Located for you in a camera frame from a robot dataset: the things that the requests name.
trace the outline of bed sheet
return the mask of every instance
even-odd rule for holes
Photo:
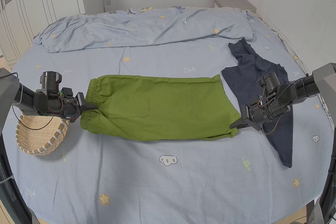
[[[275,33],[255,16],[250,23],[256,41],[248,43],[261,57],[280,63],[290,80],[304,76]],[[42,72],[57,71],[63,76],[61,87],[84,94],[91,78],[106,74],[213,77],[237,65],[228,48],[236,41],[206,37],[63,53],[47,53],[34,44],[13,71],[33,90],[40,88]],[[267,138],[253,128],[215,141],[139,142],[90,134],[77,120],[53,153],[33,156],[18,148],[17,120],[10,111],[3,136],[25,202],[50,224],[274,223],[323,190],[333,131],[317,106],[313,97],[293,108],[292,168],[281,164]]]

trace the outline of dark blue garment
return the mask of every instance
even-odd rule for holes
[[[280,83],[288,81],[286,70],[279,64],[261,58],[245,39],[236,44],[229,43],[232,55],[238,60],[238,66],[227,67],[222,75],[237,97],[239,107],[250,105],[250,98],[263,95],[263,88],[258,81],[267,73],[274,72]],[[277,119],[263,125],[265,133],[275,126]],[[292,167],[293,153],[293,108],[283,114],[275,131],[266,135],[268,141],[278,152],[284,166]]]

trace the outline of door handle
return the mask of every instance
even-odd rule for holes
[[[5,7],[3,6],[2,0],[1,0],[1,7],[2,7],[2,9],[4,9],[4,8],[5,8]]]

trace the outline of clothing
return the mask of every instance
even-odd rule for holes
[[[105,75],[92,79],[81,127],[91,133],[141,141],[233,137],[240,118],[220,75],[213,78],[156,78]]]
[[[236,44],[229,43],[229,48],[238,60],[238,66],[225,68],[222,75],[237,97],[240,108],[245,107],[245,104],[250,105],[250,98],[263,95],[263,88],[258,84],[263,75],[274,72],[280,83],[288,81],[287,72],[281,65],[261,58],[244,38]],[[266,135],[282,164],[288,167],[292,167],[293,153],[293,108],[290,108],[289,112],[281,116],[275,131]],[[272,131],[276,121],[274,119],[263,124],[265,133]]]

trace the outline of basket rim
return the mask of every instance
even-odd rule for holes
[[[56,142],[56,140],[60,137],[60,135],[63,133],[63,130],[65,129],[65,126],[69,125],[68,120],[62,119],[58,128],[57,128],[57,130],[55,131],[55,133],[51,136],[51,138],[44,145],[42,145],[39,148],[35,148],[35,149],[27,149],[27,148],[24,148],[23,146],[21,146],[20,141],[19,141],[19,129],[21,127],[21,122],[24,120],[24,118],[25,118],[25,115],[23,113],[21,113],[19,121],[16,125],[15,140],[16,140],[16,143],[17,143],[18,147],[24,153],[28,153],[30,155],[40,155],[44,151],[47,151],[48,148],[51,147]]]

